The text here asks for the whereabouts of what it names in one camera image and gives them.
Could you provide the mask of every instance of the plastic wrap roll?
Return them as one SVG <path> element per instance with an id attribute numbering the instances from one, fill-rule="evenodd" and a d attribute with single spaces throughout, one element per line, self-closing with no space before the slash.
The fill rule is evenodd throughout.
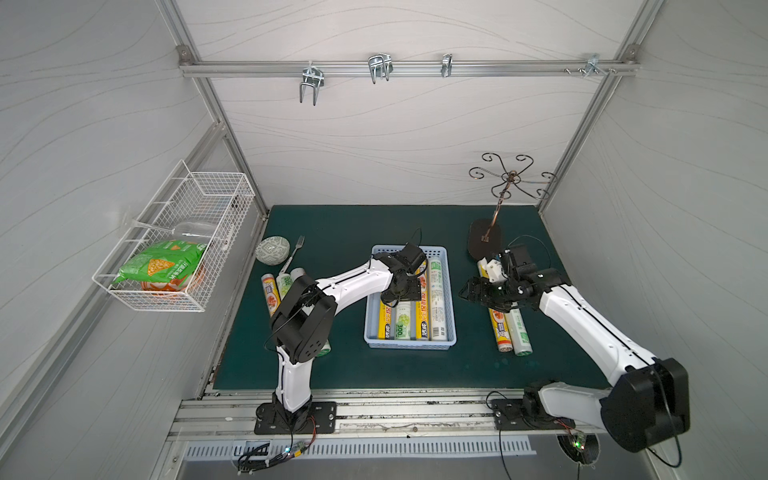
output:
<path id="1" fill-rule="evenodd" d="M 442 263 L 440 257 L 430 257 L 429 262 L 429 320 L 432 324 L 432 340 L 447 341 L 445 331 L 445 297 L 442 290 Z"/>
<path id="2" fill-rule="evenodd" d="M 395 340 L 411 339 L 412 302 L 400 302 L 395 307 Z"/>
<path id="3" fill-rule="evenodd" d="M 427 262 L 424 260 L 419 267 L 423 271 L 419 275 L 419 285 L 422 289 L 422 299 L 416 302 L 416 339 L 429 340 L 429 295 L 427 294 Z"/>
<path id="4" fill-rule="evenodd" d="M 299 278 L 302 275 L 306 275 L 306 272 L 300 266 L 290 271 L 290 279 L 293 280 L 294 282 L 296 281 L 297 278 Z"/>
<path id="5" fill-rule="evenodd" d="M 478 271 L 480 276 L 488 278 L 488 272 L 485 271 L 485 259 L 478 262 Z M 499 352 L 511 352 L 512 351 L 512 337 L 509 334 L 509 325 L 507 324 L 506 315 L 502 312 L 498 312 L 494 309 L 488 309 L 488 313 L 491 315 L 491 326 L 493 327 L 493 333 L 496 336 L 496 346 Z"/>
<path id="6" fill-rule="evenodd" d="M 285 299 L 286 293 L 288 293 L 291 285 L 293 285 L 293 280 L 291 280 L 290 275 L 287 273 L 281 273 L 275 279 L 275 283 L 277 283 L 277 292 L 280 294 L 280 300 Z"/>
<path id="7" fill-rule="evenodd" d="M 379 301 L 379 340 L 392 339 L 392 307 Z"/>
<path id="8" fill-rule="evenodd" d="M 275 276 L 272 273 L 268 273 L 261 277 L 261 288 L 264 290 L 266 307 L 270 311 L 271 317 L 275 313 L 275 310 L 277 310 L 277 307 L 280 306 L 277 284 L 275 283 Z"/>
<path id="9" fill-rule="evenodd" d="M 515 348 L 515 355 L 525 356 L 533 353 L 531 340 L 528 338 L 528 331 L 523 323 L 523 315 L 520 309 L 512 309 L 510 313 L 505 313 L 507 325 L 512 335 L 512 346 Z"/>
<path id="10" fill-rule="evenodd" d="M 323 356 L 327 355 L 331 351 L 331 342 L 329 340 L 326 340 L 326 342 L 323 344 L 323 348 L 320 349 L 320 351 L 317 353 L 317 356 Z"/>

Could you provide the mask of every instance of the black stand base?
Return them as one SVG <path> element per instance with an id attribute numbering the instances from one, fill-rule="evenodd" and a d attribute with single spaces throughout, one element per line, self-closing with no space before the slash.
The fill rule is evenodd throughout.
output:
<path id="1" fill-rule="evenodd" d="M 555 417 L 527 413 L 523 399 L 494 399 L 491 400 L 491 408 L 493 409 L 496 429 L 502 432 L 531 429 L 563 430 L 563 426 L 555 422 Z M 576 428 L 573 420 L 560 420 L 572 429 Z"/>
<path id="2" fill-rule="evenodd" d="M 310 417 L 315 419 L 313 425 Z M 308 433 L 333 433 L 336 430 L 336 402 L 311 402 L 294 413 L 287 414 L 283 405 L 273 398 L 256 409 L 256 435 L 289 435 Z"/>
<path id="3" fill-rule="evenodd" d="M 474 258 L 475 261 L 482 260 L 483 258 L 495 257 L 502 251 L 502 229 L 498 223 L 491 228 L 491 232 L 488 234 L 488 241 L 482 241 L 485 236 L 485 232 L 488 231 L 488 226 L 491 225 L 490 218 L 481 218 L 472 222 L 469 226 L 469 239 L 467 241 L 467 250 L 469 250 L 469 256 Z"/>

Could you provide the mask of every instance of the metal vent grille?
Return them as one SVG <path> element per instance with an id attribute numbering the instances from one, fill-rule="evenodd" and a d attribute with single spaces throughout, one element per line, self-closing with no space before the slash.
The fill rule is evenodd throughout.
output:
<path id="1" fill-rule="evenodd" d="M 282 452 L 288 439 L 271 441 L 189 442 L 185 459 L 191 462 L 234 460 L 244 452 L 270 443 L 269 457 Z M 504 455 L 536 455 L 527 435 L 502 436 Z M 302 458 L 463 458 L 498 455 L 497 435 L 421 437 L 417 439 L 317 439 Z"/>

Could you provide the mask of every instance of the black mounting plate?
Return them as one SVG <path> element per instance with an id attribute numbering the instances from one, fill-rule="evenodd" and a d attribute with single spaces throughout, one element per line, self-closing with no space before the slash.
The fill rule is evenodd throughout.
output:
<path id="1" fill-rule="evenodd" d="M 336 402 L 312 402 L 310 405 L 311 415 L 315 418 L 317 433 L 333 433 L 336 430 Z M 308 433 L 312 434 L 312 422 L 306 421 L 304 425 L 295 429 L 295 435 Z M 256 435 L 289 435 L 288 425 L 280 420 L 275 412 L 275 405 L 272 402 L 262 403 L 256 408 L 256 426 L 253 427 L 253 433 Z"/>
<path id="2" fill-rule="evenodd" d="M 493 418 L 497 430 L 503 432 L 517 430 L 562 430 L 563 426 L 555 422 L 554 417 L 536 418 L 525 414 L 523 399 L 491 400 Z M 576 424 L 570 419 L 560 419 L 572 429 Z"/>
<path id="3" fill-rule="evenodd" d="M 502 251 L 502 229 L 498 223 L 491 228 L 491 232 L 488 234 L 488 241 L 482 241 L 485 232 L 488 232 L 488 227 L 491 226 L 491 222 L 490 218 L 481 218 L 475 220 L 469 226 L 467 250 L 469 251 L 469 256 L 475 260 L 495 257 Z"/>

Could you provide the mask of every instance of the metal jewelry stand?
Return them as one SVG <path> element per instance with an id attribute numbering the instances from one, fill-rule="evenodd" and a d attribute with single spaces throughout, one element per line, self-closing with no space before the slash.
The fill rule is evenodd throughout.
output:
<path id="1" fill-rule="evenodd" d="M 530 155 L 518 155 L 515 157 L 517 161 L 528 162 L 528 164 L 525 165 L 525 167 L 520 171 L 507 170 L 507 167 L 504 165 L 504 161 L 498 154 L 488 152 L 482 155 L 482 159 L 487 162 L 498 159 L 498 162 L 502 164 L 502 173 L 495 174 L 482 167 L 472 167 L 469 169 L 469 176 L 479 180 L 481 178 L 485 178 L 485 174 L 490 174 L 494 177 L 501 178 L 502 182 L 491 187 L 491 194 L 498 198 L 496 210 L 493 212 L 493 218 L 477 219 L 472 222 L 472 225 L 469 227 L 467 250 L 469 250 L 469 255 L 475 260 L 481 260 L 486 257 L 494 257 L 502 251 L 502 229 L 497 225 L 496 219 L 498 217 L 498 212 L 502 209 L 502 202 L 512 196 L 509 187 L 514 185 L 515 188 L 528 195 L 530 198 L 536 200 L 546 200 L 549 198 L 549 192 L 546 188 L 538 188 L 536 190 L 536 195 L 534 196 L 520 188 L 520 184 L 549 184 L 553 181 L 557 181 L 557 177 L 552 172 L 541 173 L 541 176 L 546 178 L 547 181 L 523 180 L 520 175 L 523 174 L 523 172 L 530 168 L 530 166 L 534 163 L 533 157 Z M 502 186 L 503 188 L 501 191 L 497 193 L 496 189 Z"/>

